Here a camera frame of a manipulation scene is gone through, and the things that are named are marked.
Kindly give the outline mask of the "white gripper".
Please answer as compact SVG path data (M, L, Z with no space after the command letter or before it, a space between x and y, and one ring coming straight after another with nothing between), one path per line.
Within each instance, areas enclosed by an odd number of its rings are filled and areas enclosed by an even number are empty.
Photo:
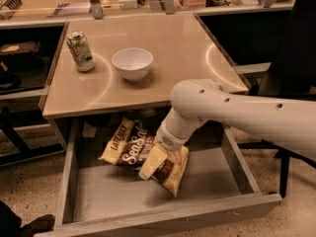
M204 124L206 124L206 119L186 118L172 108L156 132L156 140L161 146L155 144L152 147L139 171L139 177L148 180L167 159L166 150L180 149Z

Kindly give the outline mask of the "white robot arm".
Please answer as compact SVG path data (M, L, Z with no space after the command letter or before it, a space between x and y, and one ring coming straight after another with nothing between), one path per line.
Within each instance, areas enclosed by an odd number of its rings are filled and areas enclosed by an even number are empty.
M209 120L254 134L286 151L292 158L315 164L316 103L281 98L228 94L210 79L177 83L170 95L172 108L161 122L156 143L139 176L147 180Z

